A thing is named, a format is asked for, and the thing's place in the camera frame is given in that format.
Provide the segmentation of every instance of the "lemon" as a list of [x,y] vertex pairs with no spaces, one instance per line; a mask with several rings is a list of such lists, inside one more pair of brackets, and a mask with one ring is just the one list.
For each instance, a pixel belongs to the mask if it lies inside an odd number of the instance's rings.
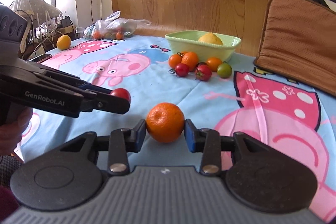
[[232,67],[228,63],[220,64],[217,68],[217,74],[221,78],[229,78],[232,74]]
[[61,51],[67,50],[68,48],[70,48],[71,46],[71,38],[68,35],[63,35],[61,37],[58,38],[57,40],[57,44],[56,44],[57,48],[59,48]]
[[222,40],[220,40],[219,37],[212,32],[208,32],[205,35],[201,36],[198,41],[215,45],[223,45]]

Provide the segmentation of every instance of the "mandarin orange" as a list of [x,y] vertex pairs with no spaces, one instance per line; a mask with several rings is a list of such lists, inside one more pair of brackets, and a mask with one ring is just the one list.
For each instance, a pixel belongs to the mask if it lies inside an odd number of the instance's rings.
[[153,139],[170,143],[181,136],[184,128],[184,114],[177,105],[160,103],[149,111],[146,126]]
[[198,63],[198,56],[194,52],[187,52],[183,55],[181,63],[188,65],[189,70],[193,71]]

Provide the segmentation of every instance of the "finger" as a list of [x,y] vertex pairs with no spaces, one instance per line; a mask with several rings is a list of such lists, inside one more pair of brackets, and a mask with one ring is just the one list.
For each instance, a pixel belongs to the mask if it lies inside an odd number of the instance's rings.
[[0,155],[9,155],[12,153],[15,148],[17,147],[16,142],[6,142],[4,144],[1,144],[0,146]]
[[22,135],[13,136],[13,138],[9,140],[1,140],[0,141],[0,149],[12,149],[15,148],[19,142],[22,140]]
[[27,107],[17,118],[17,123],[19,127],[24,127],[26,126],[30,119],[33,116],[33,109],[30,107]]
[[17,122],[11,124],[4,124],[0,126],[0,140],[12,139],[13,136],[22,134],[22,129],[18,126]]

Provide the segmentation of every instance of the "smartphone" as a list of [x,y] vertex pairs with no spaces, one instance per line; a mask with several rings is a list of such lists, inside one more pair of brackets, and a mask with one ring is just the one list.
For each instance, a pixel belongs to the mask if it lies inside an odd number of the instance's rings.
[[39,55],[38,57],[35,57],[35,58],[29,60],[29,62],[42,63],[42,62],[48,60],[51,57],[52,57],[51,54],[44,53],[44,54]]

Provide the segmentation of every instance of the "peppa pig print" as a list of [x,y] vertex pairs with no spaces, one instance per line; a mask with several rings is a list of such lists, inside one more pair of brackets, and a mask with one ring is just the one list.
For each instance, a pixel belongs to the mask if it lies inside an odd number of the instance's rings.
[[[326,223],[336,215],[336,191],[326,184],[330,156],[317,133],[321,122],[320,101],[315,92],[249,72],[235,72],[234,87],[240,108],[216,125],[222,136],[241,131],[298,160],[315,174],[319,187],[310,209]],[[211,100],[214,93],[206,95]],[[222,153],[222,168],[232,166]]]
[[67,51],[56,53],[52,58],[44,61],[43,65],[53,69],[59,69],[60,65],[69,63],[80,57],[82,54],[95,52],[113,45],[117,45],[117,43],[100,40],[83,42]]
[[87,64],[83,68],[83,72],[97,75],[92,82],[94,85],[101,86],[108,80],[109,86],[115,86],[120,84],[124,77],[142,72],[150,63],[151,60],[141,54],[119,54],[109,60]]

